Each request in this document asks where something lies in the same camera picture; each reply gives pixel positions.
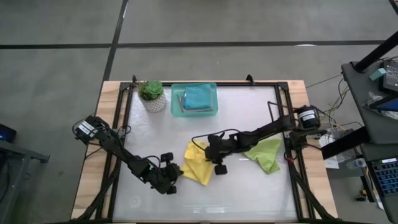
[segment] keyboard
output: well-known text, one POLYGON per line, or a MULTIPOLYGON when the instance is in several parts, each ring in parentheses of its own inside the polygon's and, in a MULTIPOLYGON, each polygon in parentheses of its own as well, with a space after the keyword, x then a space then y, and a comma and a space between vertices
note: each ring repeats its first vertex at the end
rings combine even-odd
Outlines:
POLYGON ((398 195, 398 158, 372 161, 379 188, 383 196, 398 195))

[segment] gray floor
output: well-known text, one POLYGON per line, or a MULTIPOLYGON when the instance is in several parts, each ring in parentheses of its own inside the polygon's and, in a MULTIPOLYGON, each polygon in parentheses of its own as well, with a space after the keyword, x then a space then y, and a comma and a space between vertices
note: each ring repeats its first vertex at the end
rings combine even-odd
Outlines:
MULTIPOLYGON (((1 1, 0 44, 111 43, 122 0, 1 1)), ((120 42, 380 40, 398 28, 384 0, 130 0, 120 42)), ((118 49, 110 80, 305 80, 338 75, 374 45, 118 49)), ((32 175, 14 223, 70 217, 85 147, 71 125, 94 112, 109 49, 0 50, 0 123, 16 143, 51 154, 32 175)), ((341 77, 307 89, 326 110, 341 77)), ((361 122, 350 94, 335 118, 361 122)), ((331 179, 338 214, 347 221, 388 223, 374 204, 355 202, 359 179, 331 179)))

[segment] wire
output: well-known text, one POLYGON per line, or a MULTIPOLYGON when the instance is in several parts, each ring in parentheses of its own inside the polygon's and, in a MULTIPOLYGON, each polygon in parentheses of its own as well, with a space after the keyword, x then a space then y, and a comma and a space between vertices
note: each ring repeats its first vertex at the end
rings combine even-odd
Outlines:
POLYGON ((311 85, 309 85, 309 86, 306 86, 305 88, 310 88, 311 86, 315 86, 315 85, 317 85, 317 84, 321 84, 321 83, 326 82, 326 81, 328 81, 328 80, 332 80, 332 79, 334 79, 334 78, 339 77, 340 75, 343 75, 343 74, 341 73, 341 74, 339 74, 339 75, 335 75, 334 77, 327 78, 327 79, 325 79, 325 80, 323 80, 323 81, 320 81, 320 82, 311 84, 311 85))
POLYGON ((344 130, 344 131, 346 131, 347 129, 345 129, 344 127, 342 127, 340 124, 336 124, 336 123, 329 123, 329 122, 321 122, 321 123, 323 123, 323 124, 331 124, 331 125, 335 125, 335 126, 337 126, 337 127, 339 127, 339 128, 341 128, 342 130, 344 130))
POLYGON ((99 148, 98 148, 97 150, 95 150, 94 152, 88 154, 88 155, 85 157, 85 160, 86 160, 89 156, 91 156, 92 154, 98 152, 98 151, 101 150, 101 149, 102 149, 102 147, 99 147, 99 148))
POLYGON ((347 87, 346 87, 346 89, 344 90, 344 96, 342 96, 341 95, 341 91, 340 91, 340 85, 341 85, 341 82, 344 80, 344 78, 342 78, 341 80, 340 80, 340 82, 338 82, 338 94, 339 94, 339 96, 340 96, 340 103, 339 103, 339 105, 336 107, 336 108, 334 108, 334 106, 337 104, 337 102, 338 102, 338 99, 335 101, 335 103, 333 104, 333 106, 331 107, 331 109, 329 110, 329 124, 330 124, 330 126, 331 126, 331 112, 332 111, 336 111, 342 104, 343 104, 343 100, 344 100, 344 98, 345 98, 345 96, 346 96, 346 89, 347 89, 347 87))
POLYGON ((10 163, 7 161, 7 184, 6 184, 6 190, 4 191, 3 195, 0 198, 0 204, 6 196, 9 186, 10 186, 10 163))
MULTIPOLYGON (((267 102, 267 105, 268 105, 269 114, 271 115, 271 121, 274 122, 274 115, 272 114, 272 110, 271 110, 271 106, 270 106, 270 105, 279 106, 279 104, 274 103, 274 102, 271 102, 271 101, 268 101, 268 102, 267 102)), ((281 106, 284 107, 284 108, 290 109, 288 106, 285 106, 285 105, 281 105, 281 106)))
POLYGON ((387 60, 393 60, 395 58, 398 58, 398 55, 392 56, 392 57, 380 58, 380 60, 378 62, 383 62, 383 61, 387 61, 387 60))
POLYGON ((346 124, 341 124, 340 126, 346 126, 346 125, 349 125, 349 124, 359 124, 361 127, 363 127, 363 125, 361 123, 357 122, 357 121, 353 121, 353 122, 346 123, 346 124))
POLYGON ((332 119, 332 120, 336 123, 336 120, 333 119, 333 118, 331 118, 329 115, 327 115, 327 114, 326 114, 326 111, 324 112, 324 111, 320 110, 319 108, 317 108, 316 106, 313 106, 313 105, 312 105, 312 107, 314 107, 314 108, 315 108, 318 112, 320 112, 323 116, 326 116, 327 118, 332 119))
POLYGON ((147 156, 147 157, 144 157, 144 158, 142 158, 142 159, 140 159, 140 160, 148 159, 148 161, 149 161, 154 167, 156 167, 156 165, 155 165, 152 161, 150 161, 149 158, 155 158, 155 159, 157 159, 157 161, 159 162, 159 165, 158 165, 157 167, 160 168, 160 159, 159 159, 159 157, 157 157, 157 156, 147 156))
POLYGON ((305 145, 306 145, 306 146, 311 146, 311 147, 314 147, 315 149, 322 150, 320 147, 318 147, 318 146, 314 146, 313 144, 305 143, 305 145))
POLYGON ((203 134, 203 135, 201 135, 201 136, 192 137, 192 138, 191 138, 191 141, 192 141, 192 143, 193 143, 194 145, 196 145, 196 147, 198 147, 199 149, 201 149, 201 150, 204 151, 205 149, 202 148, 202 147, 200 147, 200 146, 194 141, 194 139, 201 138, 201 137, 206 137, 206 136, 211 136, 211 135, 215 135, 215 134, 219 134, 219 133, 225 133, 225 132, 227 132, 227 131, 236 131, 237 133, 242 133, 242 132, 241 132, 240 130, 238 130, 238 129, 229 128, 229 129, 225 129, 225 130, 222 130, 222 131, 219 131, 219 132, 216 132, 216 133, 203 134))
POLYGON ((118 134, 119 134, 119 132, 120 132, 120 130, 121 130, 122 128, 125 128, 126 130, 127 130, 127 128, 130 128, 130 130, 128 130, 128 131, 126 131, 124 134, 120 135, 121 138, 125 138, 126 135, 128 135, 128 134, 131 132, 132 128, 131 128, 130 125, 122 125, 122 126, 118 129, 118 134))
MULTIPOLYGON (((284 152, 284 159, 285 159, 286 161, 289 161, 289 158, 287 157, 286 152, 284 152)), ((297 159, 297 153, 296 153, 296 156, 295 156, 294 158, 291 158, 291 160, 294 161, 294 160, 296 160, 296 159, 297 159)))

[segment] towel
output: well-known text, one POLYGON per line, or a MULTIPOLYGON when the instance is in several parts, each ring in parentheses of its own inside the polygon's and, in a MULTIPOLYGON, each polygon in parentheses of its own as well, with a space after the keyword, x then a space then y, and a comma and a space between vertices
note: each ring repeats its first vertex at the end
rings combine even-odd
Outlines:
MULTIPOLYGON (((195 142, 204 149, 207 147, 203 142, 195 142)), ((196 147, 194 143, 189 142, 184 158, 185 163, 181 168, 184 171, 183 175, 206 186, 209 183, 211 173, 213 173, 213 164, 206 161, 205 152, 196 147)))
POLYGON ((282 140, 280 139, 265 139, 258 142, 250 151, 243 154, 253 161, 258 161, 261 168, 267 173, 271 174, 280 170, 276 162, 276 155, 280 148, 282 140))
POLYGON ((210 84, 186 87, 183 98, 187 110, 207 109, 213 106, 210 84))

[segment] black metal frame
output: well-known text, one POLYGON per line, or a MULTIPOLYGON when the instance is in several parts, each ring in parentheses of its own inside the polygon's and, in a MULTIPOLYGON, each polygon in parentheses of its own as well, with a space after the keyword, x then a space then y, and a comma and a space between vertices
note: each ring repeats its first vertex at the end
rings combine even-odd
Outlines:
MULTIPOLYGON (((246 80, 249 80, 249 82, 216 82, 216 84, 218 86, 272 86, 275 88, 275 95, 277 98, 277 104, 278 104, 278 110, 279 110, 280 116, 285 115, 283 106, 282 106, 282 97, 281 97, 280 91, 283 91, 285 93, 285 98, 286 98, 289 113, 293 112, 292 102, 290 100, 290 93, 289 93, 289 87, 288 87, 287 82, 259 82, 259 83, 256 83, 252 79, 252 76, 250 76, 250 75, 248 75, 246 80)), ((163 82, 163 86, 171 86, 174 83, 175 82, 163 82)), ((127 95, 126 109, 124 112, 123 126, 127 125, 127 123, 128 123, 129 112, 130 112, 131 103, 132 103, 132 91, 134 88, 133 84, 134 84, 134 81, 133 82, 122 82, 120 84, 118 100, 116 103, 116 109, 115 109, 112 128, 118 127, 119 115, 120 115, 122 102, 123 102, 123 94, 125 91, 128 91, 128 95, 127 95)), ((304 159, 303 159, 303 155, 302 155, 301 151, 297 152, 297 156, 298 156, 298 164, 299 164, 299 168, 300 168, 300 173, 301 173, 303 179, 305 180, 306 184, 308 184, 307 173, 305 171, 304 159)), ((100 190, 100 192, 103 192, 103 194, 105 194, 108 191, 109 186, 110 186, 108 176, 111 171, 112 157, 113 156, 111 153, 108 153, 106 156, 106 162, 105 162, 105 167, 104 167, 104 172, 103 172, 103 180, 101 183, 101 190, 100 190)), ((118 175, 119 175, 120 168, 121 168, 121 161, 119 159, 117 159, 116 164, 113 169, 113 172, 112 172, 112 174, 116 174, 116 177, 114 177, 114 179, 112 181, 113 187, 111 190, 107 217, 102 218, 103 207, 104 207, 104 201, 102 198, 101 200, 98 201, 98 203, 96 203, 94 205, 94 207, 96 208, 96 214, 95 214, 95 219, 90 220, 91 222, 95 222, 95 221, 112 222, 113 221, 114 203, 115 203, 116 194, 118 191, 118 180, 119 180, 118 175)), ((290 180, 292 183, 292 193, 293 193, 293 198, 294 198, 294 202, 295 202, 297 220, 302 220, 304 217, 303 217, 303 210, 302 210, 301 201, 300 201, 299 188, 297 186, 296 181, 294 180, 294 178, 291 175, 290 175, 290 180)), ((306 202, 307 202, 309 217, 315 218, 312 204, 310 203, 310 201, 307 197, 305 197, 305 198, 306 198, 306 202)), ((86 220, 73 220, 73 222, 77 222, 77 223, 78 222, 86 223, 87 221, 88 221, 87 219, 86 220)))

